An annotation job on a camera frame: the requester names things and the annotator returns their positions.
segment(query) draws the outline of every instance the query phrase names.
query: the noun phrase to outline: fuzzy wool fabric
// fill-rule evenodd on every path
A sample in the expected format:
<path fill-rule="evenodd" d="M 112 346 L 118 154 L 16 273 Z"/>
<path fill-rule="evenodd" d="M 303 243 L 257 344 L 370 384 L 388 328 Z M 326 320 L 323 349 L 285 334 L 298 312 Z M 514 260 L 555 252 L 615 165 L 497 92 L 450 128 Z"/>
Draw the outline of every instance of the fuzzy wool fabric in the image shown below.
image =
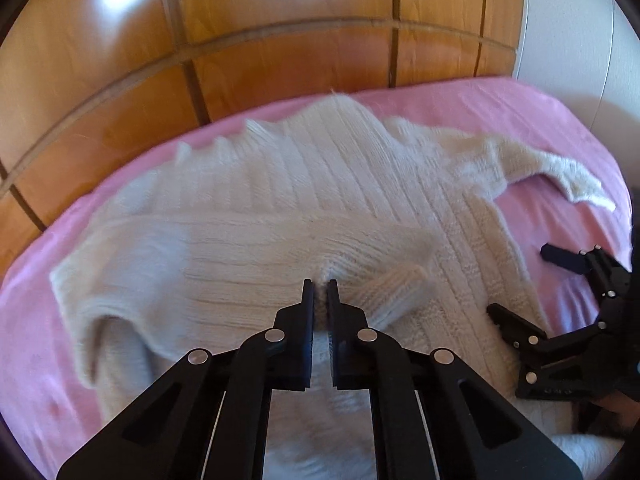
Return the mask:
<path fill-rule="evenodd" d="M 107 422 L 191 348 L 237 348 L 300 300 L 305 278 L 335 278 L 374 328 L 416 351 L 452 349 L 546 434 L 570 433 L 569 404 L 514 398 L 516 354 L 485 312 L 498 302 L 546 325 L 492 202 L 534 174 L 571 202 L 615 208 L 575 160 L 380 121 L 341 95 L 181 145 L 109 200 L 51 273 L 78 375 Z M 312 387 L 274 392 L 264 478 L 373 479 L 368 398 L 332 389 L 317 304 Z"/>

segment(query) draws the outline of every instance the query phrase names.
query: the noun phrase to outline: ribbed knit texture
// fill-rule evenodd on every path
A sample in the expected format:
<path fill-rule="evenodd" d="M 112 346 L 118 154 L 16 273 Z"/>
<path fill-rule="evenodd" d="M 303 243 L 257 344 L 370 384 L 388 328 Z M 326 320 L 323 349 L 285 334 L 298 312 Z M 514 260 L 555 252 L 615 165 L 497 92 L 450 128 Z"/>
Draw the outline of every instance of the ribbed knit texture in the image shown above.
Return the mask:
<path fill-rule="evenodd" d="M 569 433 L 569 404 L 513 397 L 517 358 L 485 313 L 495 301 L 545 326 L 492 203 L 538 173 L 572 202 L 614 208 L 574 160 L 382 122 L 346 96 L 181 145 L 107 202 L 52 272 L 79 376 L 110 420 L 191 348 L 236 348 L 300 300 L 305 278 L 336 278 L 371 326 L 406 348 L 451 348 L 537 427 Z M 311 391 L 274 393 L 266 480 L 374 477 L 368 399 L 331 388 L 323 309 Z"/>

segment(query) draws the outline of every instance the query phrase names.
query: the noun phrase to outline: mattress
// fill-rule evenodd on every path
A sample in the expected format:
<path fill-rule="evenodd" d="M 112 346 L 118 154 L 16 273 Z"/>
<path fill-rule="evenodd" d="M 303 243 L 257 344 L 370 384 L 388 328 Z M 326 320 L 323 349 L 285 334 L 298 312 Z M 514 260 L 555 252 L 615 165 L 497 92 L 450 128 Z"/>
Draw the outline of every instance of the mattress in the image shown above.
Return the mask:
<path fill-rule="evenodd" d="M 194 148 L 238 132 L 247 118 L 277 121 L 319 96 L 276 102 L 204 126 L 144 153 L 77 200 L 8 271 L 0 289 L 0 413 L 47 479 L 100 428 L 92 391 L 73 370 L 70 343 L 49 283 L 53 267 L 74 248 L 92 213 L 123 184 L 170 160 L 179 140 Z M 509 186 L 497 199 L 526 259 L 551 335 L 593 321 L 596 303 L 584 278 L 542 262 L 551 242 L 569 250 L 602 245 L 625 265 L 630 256 L 630 199 L 612 155 L 557 100 L 508 78 L 458 80 L 366 91 L 354 98 L 379 118 L 471 133 L 502 134 L 582 162 L 616 203 L 613 212 L 572 205 L 545 177 Z"/>

